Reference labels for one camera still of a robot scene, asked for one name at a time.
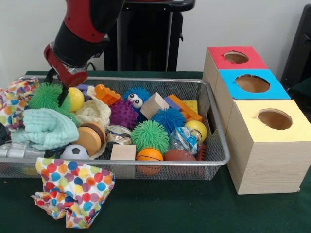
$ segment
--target orange lego brick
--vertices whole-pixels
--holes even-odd
[[[110,90],[108,87],[99,84],[95,87],[95,97],[108,106],[111,106],[121,98],[121,95]]]
[[[182,110],[182,114],[184,114],[186,121],[190,120],[198,120],[200,122],[203,121],[202,117],[197,114],[195,111],[193,111],[191,108],[189,108],[182,100],[180,100],[176,95],[171,94],[169,95],[169,98],[174,101]]]

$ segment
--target polka dot cloth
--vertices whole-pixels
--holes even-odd
[[[37,78],[13,81],[7,89],[0,89],[0,123],[10,131],[23,126],[23,111],[39,86]]]
[[[115,175],[75,161],[37,158],[44,192],[32,196],[54,219],[66,216],[67,228],[89,228],[114,187]]]

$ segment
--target toy with googly eyes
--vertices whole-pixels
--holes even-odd
[[[142,107],[144,102],[147,101],[149,98],[150,98],[150,93],[146,89],[140,86],[129,89],[123,95],[124,101],[126,100],[131,101],[134,111],[139,114],[137,118],[137,123],[141,123],[144,120],[147,120],[145,116],[140,112],[140,108]]]

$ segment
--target green table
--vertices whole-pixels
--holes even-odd
[[[90,72],[90,76],[201,78],[202,73]],[[69,232],[30,195],[40,179],[0,179],[0,232]],[[311,231],[311,172],[293,194],[238,196],[226,166],[211,181],[116,180],[90,232],[245,232]]]

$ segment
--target purple spiky ball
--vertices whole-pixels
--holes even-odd
[[[110,125],[121,125],[128,129],[136,126],[138,113],[132,108],[131,101],[119,100],[111,106]]]

